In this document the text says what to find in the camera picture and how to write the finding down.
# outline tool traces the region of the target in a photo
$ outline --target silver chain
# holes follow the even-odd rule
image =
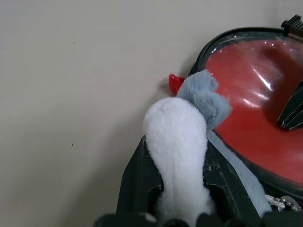
[[[297,201],[288,195],[282,196],[281,198],[275,198],[270,195],[265,195],[265,197],[270,205],[278,207],[279,212],[282,212],[285,207],[290,207],[293,211],[302,211]]]

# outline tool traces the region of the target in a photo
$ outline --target white fur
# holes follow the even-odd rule
[[[207,148],[204,117],[188,101],[166,98],[150,107],[143,128],[164,182],[156,204],[159,224],[177,218],[195,227],[201,213],[214,211],[209,190],[203,186]]]

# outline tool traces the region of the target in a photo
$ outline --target beige wall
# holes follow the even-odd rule
[[[214,36],[302,0],[1,0],[0,227],[114,212],[146,109]]]

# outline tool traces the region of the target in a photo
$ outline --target clear plastic cover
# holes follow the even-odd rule
[[[303,183],[303,129],[277,120],[303,80],[303,44],[266,32],[237,33],[209,47],[206,68],[233,110],[217,128],[234,150],[293,183]]]

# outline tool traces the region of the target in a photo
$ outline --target gray plush fabric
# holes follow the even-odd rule
[[[207,131],[211,131],[221,124],[232,110],[225,98],[208,90],[196,92],[193,104],[204,116]]]
[[[230,114],[232,108],[228,101],[215,93],[218,82],[207,70],[188,77],[182,84],[177,97],[190,101],[204,116],[207,130],[213,130]]]
[[[264,189],[257,177],[231,150],[224,145],[223,141],[213,131],[209,131],[207,133],[207,138],[233,166],[259,216],[262,217],[265,212],[272,211],[267,199],[265,198]]]
[[[209,141],[233,166],[258,214],[262,216],[265,212],[271,211],[271,207],[265,198],[261,183],[212,131],[225,120],[232,110],[228,101],[214,92],[217,88],[218,82],[210,72],[204,70],[191,75],[184,81],[178,92],[178,97],[190,101],[204,116]]]

